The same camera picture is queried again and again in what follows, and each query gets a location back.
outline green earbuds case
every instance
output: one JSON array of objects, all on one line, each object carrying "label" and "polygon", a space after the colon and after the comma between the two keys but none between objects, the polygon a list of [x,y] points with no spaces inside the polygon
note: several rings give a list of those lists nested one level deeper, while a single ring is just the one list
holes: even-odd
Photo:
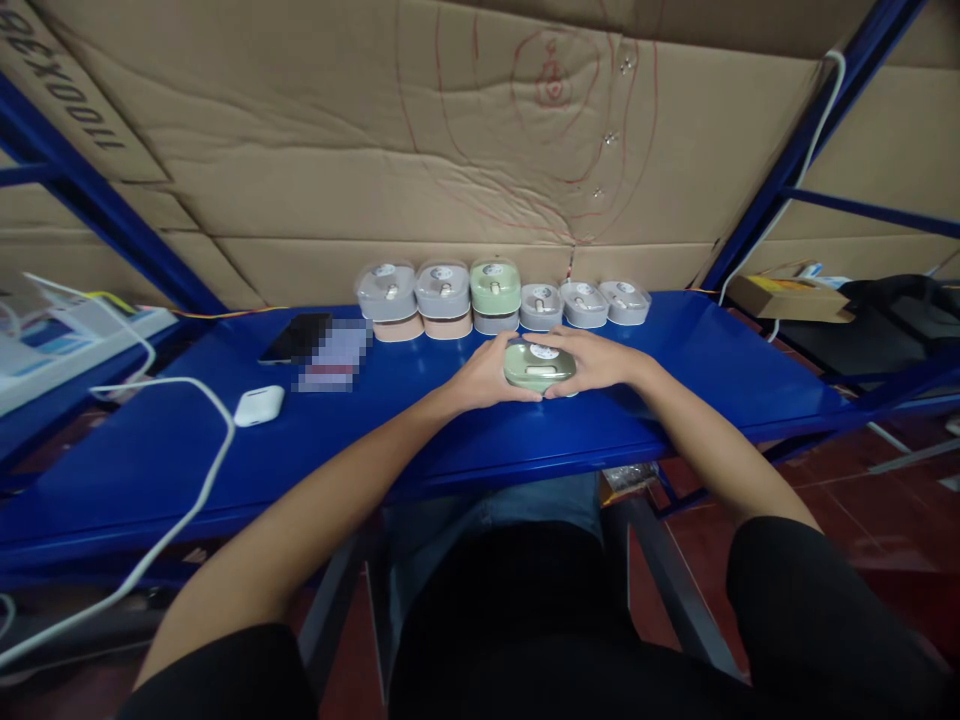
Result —
[{"label": "green earbuds case", "polygon": [[503,374],[508,383],[536,390],[540,394],[545,393],[551,385],[573,377],[576,372],[577,363],[573,355],[535,343],[508,345],[503,360]]}]

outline round label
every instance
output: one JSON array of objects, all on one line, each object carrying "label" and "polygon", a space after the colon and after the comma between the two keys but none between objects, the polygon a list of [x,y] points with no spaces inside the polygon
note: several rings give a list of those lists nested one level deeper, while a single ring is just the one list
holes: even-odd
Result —
[{"label": "round label", "polygon": [[560,351],[556,348],[549,348],[546,345],[531,345],[530,352],[541,360],[553,360],[560,354]]}]

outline jeans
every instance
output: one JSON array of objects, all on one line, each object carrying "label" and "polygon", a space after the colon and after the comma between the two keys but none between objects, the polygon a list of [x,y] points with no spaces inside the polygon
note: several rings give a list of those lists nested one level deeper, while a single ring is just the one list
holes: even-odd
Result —
[{"label": "jeans", "polygon": [[413,601],[462,538],[527,522],[562,521],[603,540],[596,473],[516,485],[473,497],[397,505],[384,510],[390,545],[393,652]]}]

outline orange wire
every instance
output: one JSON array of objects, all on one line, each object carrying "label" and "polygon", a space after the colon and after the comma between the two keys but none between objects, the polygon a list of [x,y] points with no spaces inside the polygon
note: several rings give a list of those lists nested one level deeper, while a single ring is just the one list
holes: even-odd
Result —
[{"label": "orange wire", "polygon": [[180,315],[181,317],[195,318],[197,320],[220,320],[223,318],[243,317],[244,315],[256,315],[257,313],[270,312],[272,310],[289,310],[289,309],[290,309],[289,307],[277,305],[277,306],[266,307],[266,308],[258,308],[257,310],[237,310],[236,312],[223,313],[222,315],[199,315],[197,313],[185,313],[182,310],[173,310],[173,309],[171,309],[170,312],[174,313],[175,315]]}]

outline forearm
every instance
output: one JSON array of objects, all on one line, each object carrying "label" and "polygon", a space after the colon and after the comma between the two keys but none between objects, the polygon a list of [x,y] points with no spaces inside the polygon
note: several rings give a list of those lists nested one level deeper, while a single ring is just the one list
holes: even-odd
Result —
[{"label": "forearm", "polygon": [[281,620],[304,582],[379,505],[417,452],[458,414],[441,390],[294,486],[190,580],[164,619],[138,684],[197,648]]},{"label": "forearm", "polygon": [[656,361],[638,364],[630,384],[659,418],[677,454],[738,524],[778,515],[820,529],[793,488],[740,431]]}]

